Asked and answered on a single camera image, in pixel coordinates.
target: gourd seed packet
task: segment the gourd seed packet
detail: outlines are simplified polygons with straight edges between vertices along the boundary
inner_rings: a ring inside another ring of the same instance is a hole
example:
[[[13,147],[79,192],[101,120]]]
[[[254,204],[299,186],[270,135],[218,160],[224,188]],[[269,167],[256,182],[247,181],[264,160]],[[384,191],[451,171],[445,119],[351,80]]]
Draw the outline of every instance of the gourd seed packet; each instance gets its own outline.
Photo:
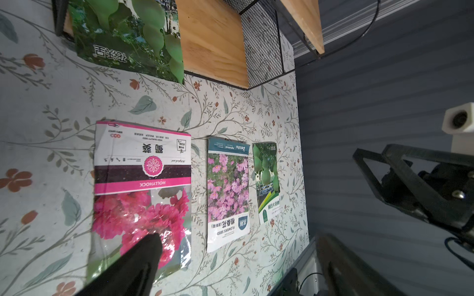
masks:
[[[250,145],[209,138],[207,252],[250,233],[248,152]]]
[[[68,11],[80,58],[183,84],[174,0],[69,0]]]
[[[280,213],[280,183],[276,159],[276,143],[254,143],[254,168],[260,224]]]

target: gray wall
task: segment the gray wall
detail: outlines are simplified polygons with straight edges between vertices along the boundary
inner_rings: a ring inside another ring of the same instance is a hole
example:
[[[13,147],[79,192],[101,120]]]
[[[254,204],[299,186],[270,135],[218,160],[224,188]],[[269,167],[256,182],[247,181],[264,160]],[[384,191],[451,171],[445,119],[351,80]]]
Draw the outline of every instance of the gray wall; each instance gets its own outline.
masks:
[[[444,112],[474,101],[473,6],[420,1],[296,72],[310,236],[334,234],[407,295],[472,295],[474,271],[445,249],[448,232],[378,201],[351,157],[389,143],[450,151]]]

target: green gourd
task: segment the green gourd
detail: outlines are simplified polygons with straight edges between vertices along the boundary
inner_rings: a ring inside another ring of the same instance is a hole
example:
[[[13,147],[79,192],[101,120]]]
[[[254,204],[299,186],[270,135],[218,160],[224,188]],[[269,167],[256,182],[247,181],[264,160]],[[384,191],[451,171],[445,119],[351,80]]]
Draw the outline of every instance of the green gourd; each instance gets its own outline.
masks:
[[[158,30],[164,27],[166,13],[160,3],[155,0],[132,0],[132,5],[138,17],[145,24],[153,26]]]
[[[184,80],[184,64],[182,61],[177,61],[174,58],[170,60],[170,70],[171,73],[178,79],[179,83],[182,83]]]
[[[117,11],[119,2],[117,0],[86,0],[104,29],[109,29],[109,16]]]
[[[260,158],[260,149],[258,149],[257,145],[254,145],[254,157]]]
[[[280,191],[280,183],[278,182],[278,176],[274,175],[273,177],[273,190]]]
[[[257,173],[262,170],[262,161],[256,156],[254,156],[254,168]]]
[[[268,160],[266,158],[262,161],[262,166],[264,170],[268,170]]]
[[[145,24],[143,26],[143,37],[148,45],[153,48],[153,54],[155,57],[159,58],[160,51],[164,46],[163,33],[161,33],[160,29]]]
[[[264,169],[264,171],[262,172],[262,184],[270,184],[270,171],[268,169]]]
[[[177,61],[182,61],[181,40],[173,34],[168,34],[164,36],[164,43],[170,56]]]

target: hollyhock seed packet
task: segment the hollyhock seed packet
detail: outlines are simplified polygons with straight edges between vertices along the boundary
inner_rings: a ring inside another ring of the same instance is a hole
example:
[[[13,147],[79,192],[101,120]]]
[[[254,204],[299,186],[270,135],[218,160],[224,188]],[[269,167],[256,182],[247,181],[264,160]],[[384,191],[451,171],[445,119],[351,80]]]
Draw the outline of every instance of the hollyhock seed packet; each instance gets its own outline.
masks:
[[[209,138],[208,253],[250,232],[249,148],[247,144]]]
[[[95,133],[91,281],[143,237],[163,246],[156,280],[191,258],[191,136],[120,121]]]

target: floral wallpaper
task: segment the floral wallpaper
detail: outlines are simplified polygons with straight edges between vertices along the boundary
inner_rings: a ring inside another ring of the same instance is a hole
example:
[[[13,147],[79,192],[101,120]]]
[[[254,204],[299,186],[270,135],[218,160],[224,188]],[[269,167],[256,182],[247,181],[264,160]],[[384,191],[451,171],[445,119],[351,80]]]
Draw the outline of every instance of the floral wallpaper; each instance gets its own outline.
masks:
[[[152,295],[263,296],[309,243],[294,73],[240,91],[104,68],[54,35],[49,1],[18,0],[0,4],[0,78],[0,296],[83,287],[95,122],[104,117],[192,135],[191,263]],[[260,225],[250,176],[250,234],[213,253],[205,249],[209,135],[277,142],[283,207]]]

